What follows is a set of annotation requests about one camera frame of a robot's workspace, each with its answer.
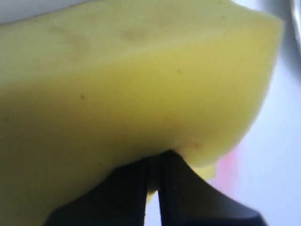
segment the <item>white surface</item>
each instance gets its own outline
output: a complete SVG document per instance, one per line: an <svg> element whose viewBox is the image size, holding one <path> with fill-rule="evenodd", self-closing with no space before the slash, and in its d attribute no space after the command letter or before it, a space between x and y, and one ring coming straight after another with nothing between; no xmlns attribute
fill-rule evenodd
<svg viewBox="0 0 301 226"><path fill-rule="evenodd" d="M85 0L0 0L0 22L45 13ZM289 0L236 0L287 22L270 92L242 141L234 198L262 212L271 226L301 225L301 59ZM147 226L160 225L158 200L148 206Z"/></svg>

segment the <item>white background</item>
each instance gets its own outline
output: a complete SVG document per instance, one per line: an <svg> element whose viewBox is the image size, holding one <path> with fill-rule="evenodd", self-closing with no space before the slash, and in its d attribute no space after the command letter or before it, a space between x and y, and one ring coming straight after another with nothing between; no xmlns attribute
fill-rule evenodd
<svg viewBox="0 0 301 226"><path fill-rule="evenodd" d="M0 23L85 0L0 0ZM283 46L269 94L241 142L233 198L262 212L271 226L301 226L301 58L289 0L236 0L286 21ZM147 209L147 226L160 225L158 200Z"/></svg>

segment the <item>pink spot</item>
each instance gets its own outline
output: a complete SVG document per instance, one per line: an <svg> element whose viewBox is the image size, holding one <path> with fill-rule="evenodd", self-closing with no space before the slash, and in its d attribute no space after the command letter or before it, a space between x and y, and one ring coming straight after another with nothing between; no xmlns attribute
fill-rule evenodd
<svg viewBox="0 0 301 226"><path fill-rule="evenodd" d="M225 155L217 164L216 178L212 185L219 191L231 195L235 192L235 179L238 172L237 152L239 147Z"/></svg>

